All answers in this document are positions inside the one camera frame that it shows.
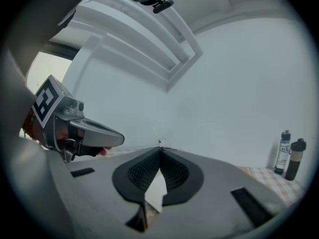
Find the bottle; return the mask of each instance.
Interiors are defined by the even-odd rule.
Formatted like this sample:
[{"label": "bottle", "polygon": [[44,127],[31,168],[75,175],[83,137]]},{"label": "bottle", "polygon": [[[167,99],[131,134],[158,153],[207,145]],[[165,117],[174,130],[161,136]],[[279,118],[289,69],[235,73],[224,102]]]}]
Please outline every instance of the bottle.
[{"label": "bottle", "polygon": [[285,170],[290,147],[290,137],[291,134],[289,133],[289,130],[285,130],[285,132],[281,134],[279,153],[274,171],[277,174],[283,174]]},{"label": "bottle", "polygon": [[290,161],[285,175],[286,180],[294,180],[301,162],[301,158],[303,157],[303,152],[306,149],[306,145],[307,143],[302,138],[291,144],[289,153]]}]

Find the bracelet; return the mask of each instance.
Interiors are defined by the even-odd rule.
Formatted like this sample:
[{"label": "bracelet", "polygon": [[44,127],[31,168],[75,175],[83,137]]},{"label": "bracelet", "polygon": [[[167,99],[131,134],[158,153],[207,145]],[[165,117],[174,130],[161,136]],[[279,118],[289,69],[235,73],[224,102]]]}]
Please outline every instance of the bracelet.
[{"label": "bracelet", "polygon": [[35,120],[35,114],[33,110],[30,110],[22,126],[24,138],[25,138],[25,135],[28,134],[32,138],[32,140],[36,140],[33,135],[33,129],[32,129],[34,120]]}]

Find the white pipe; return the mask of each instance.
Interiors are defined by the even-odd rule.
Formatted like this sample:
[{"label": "white pipe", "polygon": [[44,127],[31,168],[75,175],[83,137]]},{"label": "white pipe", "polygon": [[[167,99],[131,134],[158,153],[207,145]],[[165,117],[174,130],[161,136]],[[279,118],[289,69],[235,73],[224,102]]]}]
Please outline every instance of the white pipe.
[{"label": "white pipe", "polygon": [[203,55],[203,50],[200,48],[197,40],[193,32],[190,30],[188,25],[185,23],[183,18],[177,13],[177,11],[173,8],[167,8],[162,12],[175,26],[176,28],[182,33],[185,39],[188,41],[189,45],[193,49],[196,55]]},{"label": "white pipe", "polygon": [[180,62],[186,62],[189,60],[188,54],[179,45],[176,39],[171,33],[160,25],[155,18],[150,16],[143,9],[135,6],[128,0],[92,0],[99,2],[111,8],[114,8],[127,16],[131,17],[139,24],[144,26],[150,32],[152,32],[160,41],[167,46],[167,48],[176,56]]}]

